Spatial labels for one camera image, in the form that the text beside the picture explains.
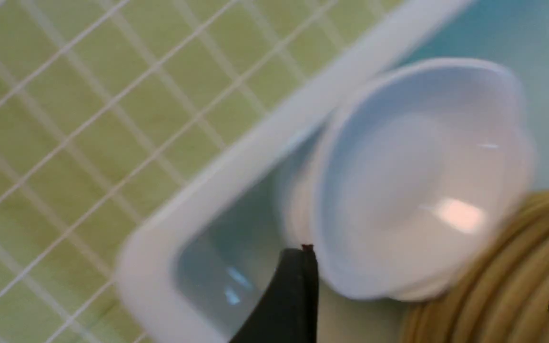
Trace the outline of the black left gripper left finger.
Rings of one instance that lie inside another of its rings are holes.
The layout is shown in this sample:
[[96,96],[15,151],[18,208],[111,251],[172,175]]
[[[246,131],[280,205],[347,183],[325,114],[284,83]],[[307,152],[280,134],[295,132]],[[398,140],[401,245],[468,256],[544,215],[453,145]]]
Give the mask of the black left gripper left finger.
[[316,343],[318,262],[312,244],[281,251],[272,280],[232,343]]

